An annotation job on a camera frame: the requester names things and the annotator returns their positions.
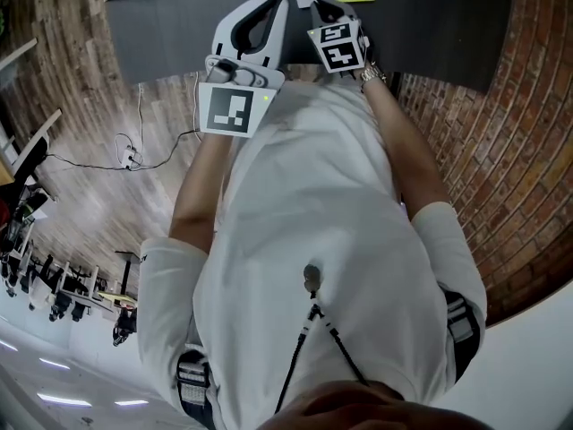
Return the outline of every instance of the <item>brick wall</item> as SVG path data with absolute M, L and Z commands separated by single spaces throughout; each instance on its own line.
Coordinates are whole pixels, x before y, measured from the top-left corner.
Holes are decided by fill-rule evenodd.
M 514 0 L 487 95 L 405 75 L 489 297 L 488 323 L 573 279 L 573 0 Z

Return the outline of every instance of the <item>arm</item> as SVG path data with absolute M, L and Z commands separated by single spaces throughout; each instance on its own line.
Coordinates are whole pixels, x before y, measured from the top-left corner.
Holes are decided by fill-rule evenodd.
M 367 82 L 363 90 L 378 122 L 410 219 L 428 204 L 449 202 L 430 146 L 386 84 L 375 78 Z
M 206 254 L 213 242 L 218 197 L 232 137 L 205 135 L 177 195 L 169 236 Z
M 141 245 L 137 341 L 150 384 L 161 397 L 184 412 L 177 389 L 177 364 L 187 350 L 199 344 L 194 328 L 192 295 L 207 255 L 168 237 Z

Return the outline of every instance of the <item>white cable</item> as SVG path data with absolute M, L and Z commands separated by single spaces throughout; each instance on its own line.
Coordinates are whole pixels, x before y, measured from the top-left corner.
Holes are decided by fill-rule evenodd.
M 199 82 L 199 72 L 197 72 L 195 74 L 195 85 L 193 86 L 193 130 L 195 137 L 197 137 L 197 140 L 199 141 L 199 143 L 201 143 L 201 137 L 199 136 L 199 133 L 197 132 L 197 128 L 195 126 L 195 116 L 197 115 L 197 83 Z
M 143 162 L 143 116 L 141 115 L 141 95 L 143 93 L 143 87 L 139 83 L 140 95 L 137 99 L 137 114 L 140 116 L 140 137 L 141 137 L 141 162 Z
M 119 159 L 119 147 L 117 146 L 117 137 L 119 137 L 120 135 L 122 135 L 123 137 L 125 137 L 125 138 L 129 141 L 129 144 L 130 144 L 130 146 L 131 146 L 132 148 L 133 148 L 133 141 L 132 141 L 132 139 L 130 138 L 130 136 L 127 135 L 126 133 L 117 133 L 117 134 L 115 135 L 115 139 L 114 139 L 114 142 L 115 142 L 115 155 L 117 156 L 117 162 L 119 162 L 119 164 L 121 165 L 122 161 Z

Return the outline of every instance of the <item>wristwatch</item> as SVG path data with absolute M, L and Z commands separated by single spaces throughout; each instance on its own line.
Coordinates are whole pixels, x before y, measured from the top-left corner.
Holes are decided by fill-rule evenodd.
M 384 83 L 386 83 L 386 75 L 378 68 L 375 62 L 372 62 L 369 67 L 360 73 L 360 79 L 362 80 L 360 90 L 364 92 L 364 85 L 374 78 L 380 78 Z

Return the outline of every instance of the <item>cable lanyard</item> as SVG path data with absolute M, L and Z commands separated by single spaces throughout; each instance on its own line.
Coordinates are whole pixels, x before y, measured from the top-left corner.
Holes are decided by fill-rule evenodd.
M 296 343 L 295 353 L 293 354 L 293 359 L 291 360 L 290 367 L 288 368 L 288 374 L 286 375 L 286 380 L 285 383 L 283 384 L 283 390 L 280 392 L 280 397 L 278 399 L 277 408 L 275 409 L 275 414 L 277 414 L 280 411 L 283 405 L 283 400 L 285 399 L 285 395 L 287 394 L 288 385 L 290 384 L 293 372 L 295 371 L 296 360 L 298 359 L 298 355 L 300 354 L 301 349 L 303 348 L 304 341 L 306 340 L 306 336 L 308 335 L 308 332 L 311 329 L 312 322 L 314 321 L 317 315 L 324 322 L 327 330 L 330 333 L 330 336 L 332 336 L 334 342 L 336 342 L 338 348 L 342 352 L 342 355 L 346 359 L 346 362 L 348 363 L 353 373 L 355 374 L 356 379 L 358 379 L 358 381 L 363 385 L 369 386 L 368 382 L 364 379 L 364 376 L 362 375 L 358 367 L 355 365 L 355 362 L 352 361 L 350 354 L 348 354 L 348 351 L 345 349 L 342 340 L 340 340 L 340 337 L 338 336 L 337 329 L 334 327 L 332 322 L 327 318 L 327 316 L 324 314 L 324 311 L 321 309 L 319 300 L 316 297 L 316 294 L 319 288 L 321 287 L 321 272 L 316 266 L 307 264 L 306 267 L 304 268 L 304 287 L 311 294 L 312 307 L 310 312 L 308 313 L 306 320 L 304 321 L 304 326 L 301 329 L 300 334 L 298 335 L 298 342 Z

